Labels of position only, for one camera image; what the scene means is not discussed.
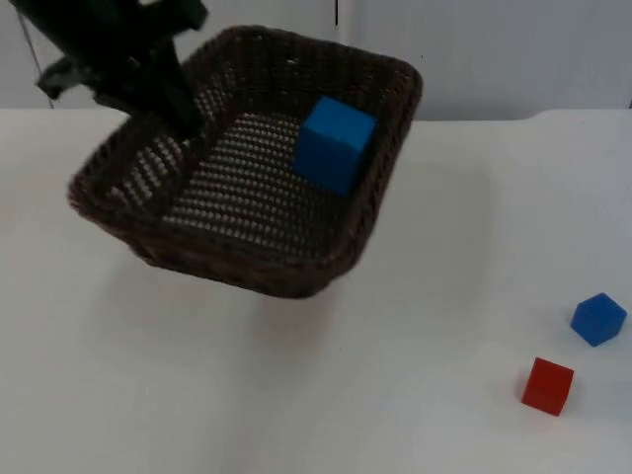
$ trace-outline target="blue cube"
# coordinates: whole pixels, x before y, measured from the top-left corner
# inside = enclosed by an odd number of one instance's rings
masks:
[[[323,97],[300,129],[294,173],[347,196],[376,122],[364,112]]]
[[[595,347],[619,334],[626,316],[621,306],[600,293],[577,305],[571,327]]]

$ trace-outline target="toy block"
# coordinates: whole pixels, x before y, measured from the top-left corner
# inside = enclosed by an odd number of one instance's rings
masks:
[[[364,112],[323,97],[298,134],[294,173],[347,196],[376,122]]]
[[[587,343],[596,347],[614,338],[627,313],[605,293],[600,293],[577,305],[571,327]]]
[[[573,383],[570,368],[537,358],[526,383],[522,403],[558,417]]]

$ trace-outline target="red cube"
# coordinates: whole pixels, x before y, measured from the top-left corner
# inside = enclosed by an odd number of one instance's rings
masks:
[[[558,417],[573,383],[570,368],[537,358],[526,383],[522,403]]]

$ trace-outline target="wall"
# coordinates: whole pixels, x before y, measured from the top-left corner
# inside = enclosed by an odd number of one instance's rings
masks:
[[[341,0],[342,38],[412,62],[424,119],[627,108],[630,0]]]
[[[24,39],[13,6],[0,0],[0,107],[46,108],[46,96],[36,88],[36,63]]]

